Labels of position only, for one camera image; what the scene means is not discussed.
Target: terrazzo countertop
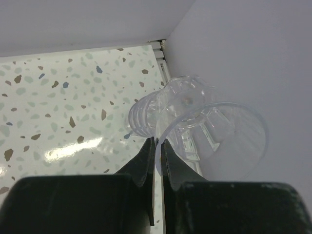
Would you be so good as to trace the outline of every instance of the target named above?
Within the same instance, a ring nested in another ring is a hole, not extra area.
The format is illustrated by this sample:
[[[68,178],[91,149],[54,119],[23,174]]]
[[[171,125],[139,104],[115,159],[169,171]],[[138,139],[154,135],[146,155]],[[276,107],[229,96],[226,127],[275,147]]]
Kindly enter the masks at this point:
[[[0,63],[0,204],[20,178],[114,173],[144,138],[131,106],[162,88],[151,46],[6,58]],[[155,226],[162,233],[156,176]]]

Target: transparent plastic funnel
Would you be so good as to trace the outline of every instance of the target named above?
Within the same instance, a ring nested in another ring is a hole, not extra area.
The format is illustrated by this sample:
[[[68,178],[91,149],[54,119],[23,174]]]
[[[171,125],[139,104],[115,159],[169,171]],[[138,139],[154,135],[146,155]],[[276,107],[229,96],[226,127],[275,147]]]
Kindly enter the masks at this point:
[[[264,156],[268,129],[255,110],[231,103],[197,76],[170,80],[142,98],[129,124],[143,137],[167,138],[176,154],[207,180],[238,180]]]

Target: black holder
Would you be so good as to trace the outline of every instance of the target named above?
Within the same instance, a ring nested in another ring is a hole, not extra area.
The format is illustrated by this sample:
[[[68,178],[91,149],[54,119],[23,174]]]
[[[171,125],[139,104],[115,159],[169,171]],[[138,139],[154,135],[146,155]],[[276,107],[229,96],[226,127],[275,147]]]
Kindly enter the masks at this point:
[[[145,234],[154,225],[155,141],[114,175],[38,176],[18,181],[0,209],[0,234]],[[161,146],[167,234],[311,234],[291,186],[208,182],[168,140]]]

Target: transparent plastic object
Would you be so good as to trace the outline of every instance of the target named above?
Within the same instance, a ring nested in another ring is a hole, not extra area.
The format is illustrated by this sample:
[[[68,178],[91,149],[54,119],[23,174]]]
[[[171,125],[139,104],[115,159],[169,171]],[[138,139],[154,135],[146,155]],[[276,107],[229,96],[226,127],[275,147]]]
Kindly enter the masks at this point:
[[[156,166],[167,138],[176,154],[207,180],[238,180],[265,155],[268,128],[250,107],[228,102],[198,76],[171,79],[133,105],[129,124],[156,137]]]

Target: white wall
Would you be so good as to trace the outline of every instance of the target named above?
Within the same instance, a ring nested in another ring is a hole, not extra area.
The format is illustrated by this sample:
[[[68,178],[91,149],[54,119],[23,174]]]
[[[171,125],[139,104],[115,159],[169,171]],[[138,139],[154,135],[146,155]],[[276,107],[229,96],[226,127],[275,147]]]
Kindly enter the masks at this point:
[[[198,74],[266,119],[246,180],[293,185],[312,213],[312,1],[197,0],[169,36],[174,76]]]
[[[167,38],[194,0],[0,0],[0,57]]]

